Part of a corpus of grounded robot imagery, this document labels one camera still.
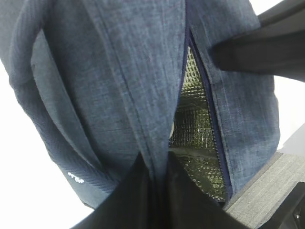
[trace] quilted reflective lining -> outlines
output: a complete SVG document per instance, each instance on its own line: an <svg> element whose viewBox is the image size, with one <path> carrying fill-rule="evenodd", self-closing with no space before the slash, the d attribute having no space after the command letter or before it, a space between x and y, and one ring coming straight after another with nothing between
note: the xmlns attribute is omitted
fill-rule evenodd
<svg viewBox="0 0 305 229"><path fill-rule="evenodd" d="M201 75L189 48L170 147L202 192L224 202L224 181L213 138Z"/></svg>

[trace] gray fabric surface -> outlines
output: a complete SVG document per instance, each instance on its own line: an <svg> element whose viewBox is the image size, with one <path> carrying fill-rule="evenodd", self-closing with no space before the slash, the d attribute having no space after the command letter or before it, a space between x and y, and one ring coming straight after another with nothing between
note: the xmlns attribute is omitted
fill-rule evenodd
<svg viewBox="0 0 305 229"><path fill-rule="evenodd" d="M305 182L305 157L277 153L227 212L251 229L267 222L298 182Z"/></svg>

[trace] denim fabric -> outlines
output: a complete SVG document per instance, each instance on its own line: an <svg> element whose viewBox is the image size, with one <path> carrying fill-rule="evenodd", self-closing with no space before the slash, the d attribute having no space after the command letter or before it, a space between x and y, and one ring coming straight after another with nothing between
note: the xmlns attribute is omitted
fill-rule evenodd
<svg viewBox="0 0 305 229"><path fill-rule="evenodd" d="M274 83L220 71L210 48L259 23L248 1L188 0L187 8L237 193L276 150ZM186 54L185 2L28 0L18 23L10 83L81 200L97 207L138 152L161 181ZM32 49L44 24L47 42L40 33Z"/></svg>
<svg viewBox="0 0 305 229"><path fill-rule="evenodd" d="M211 48L260 24L247 0L189 0L190 24L205 65L221 130L233 193L277 149L279 120L273 76L219 70Z"/></svg>

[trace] zipper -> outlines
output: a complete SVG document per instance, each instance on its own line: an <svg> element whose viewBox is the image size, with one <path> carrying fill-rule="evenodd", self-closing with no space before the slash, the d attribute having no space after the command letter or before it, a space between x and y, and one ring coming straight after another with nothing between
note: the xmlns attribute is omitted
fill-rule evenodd
<svg viewBox="0 0 305 229"><path fill-rule="evenodd" d="M214 141L214 145L215 145L215 150L216 150L216 154L217 154L217 160L219 163L220 171L221 171L221 174L222 174L222 177L224 180L224 189L225 189L225 194L226 194L225 201L226 201L226 203L228 203L228 201L233 196L233 188L232 188L232 183L230 180L227 161L226 161L225 154L224 154L224 146L223 146L222 139L221 139L220 129L219 129L219 125L217 122L217 115L216 115L216 109L215 109L214 101L213 101L211 84L208 79L208 74L207 74L205 65L203 64L199 51L197 49L197 46L195 45L193 34L191 31L189 33L190 33L190 35L189 35L190 44L189 45L193 51L195 61L197 62L199 74L201 75L202 82L203 82L203 88L204 88L204 91L206 94L206 102L207 102L208 114L209 114L210 122L211 122L213 141Z"/></svg>

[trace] white wall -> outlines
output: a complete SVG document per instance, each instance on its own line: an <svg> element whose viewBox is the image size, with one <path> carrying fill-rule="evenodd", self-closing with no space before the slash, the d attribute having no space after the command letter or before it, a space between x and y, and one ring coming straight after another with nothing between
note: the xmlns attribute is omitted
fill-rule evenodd
<svg viewBox="0 0 305 229"><path fill-rule="evenodd" d="M280 0L252 0L261 13ZM282 145L305 123L305 84L276 77ZM0 228L67 229L85 218L85 207L51 162L30 119L17 104L0 64ZM305 127L299 131L305 134ZM303 153L300 134L283 151Z"/></svg>

